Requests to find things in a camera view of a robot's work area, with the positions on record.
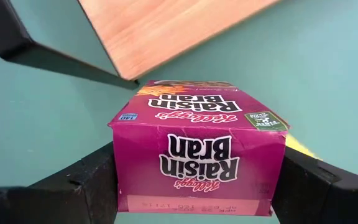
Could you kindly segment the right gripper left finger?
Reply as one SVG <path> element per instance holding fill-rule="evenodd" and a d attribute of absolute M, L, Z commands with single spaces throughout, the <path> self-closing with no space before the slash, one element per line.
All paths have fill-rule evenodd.
<path fill-rule="evenodd" d="M 116 215 L 112 143 L 28 187 L 0 187 L 0 224 L 113 224 Z"/>

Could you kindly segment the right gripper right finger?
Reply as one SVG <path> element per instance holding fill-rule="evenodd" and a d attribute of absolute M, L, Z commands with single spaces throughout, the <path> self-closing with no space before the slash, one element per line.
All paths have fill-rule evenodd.
<path fill-rule="evenodd" d="M 358 224 L 358 175 L 287 147 L 272 207 L 282 224 Z"/>

